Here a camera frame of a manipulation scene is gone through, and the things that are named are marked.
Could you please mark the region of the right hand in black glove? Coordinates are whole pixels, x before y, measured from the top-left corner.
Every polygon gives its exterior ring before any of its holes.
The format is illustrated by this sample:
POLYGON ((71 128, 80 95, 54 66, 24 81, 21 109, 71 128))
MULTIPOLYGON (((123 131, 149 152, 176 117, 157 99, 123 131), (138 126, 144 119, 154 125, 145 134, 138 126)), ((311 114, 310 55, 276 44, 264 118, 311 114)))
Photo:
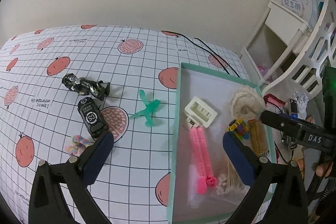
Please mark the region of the right hand in black glove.
POLYGON ((315 214, 319 217, 327 210, 327 207, 335 205, 335 172, 332 171, 334 163, 332 161, 325 162, 316 166, 315 175, 319 178, 327 178, 328 182, 322 196, 319 199, 315 214))

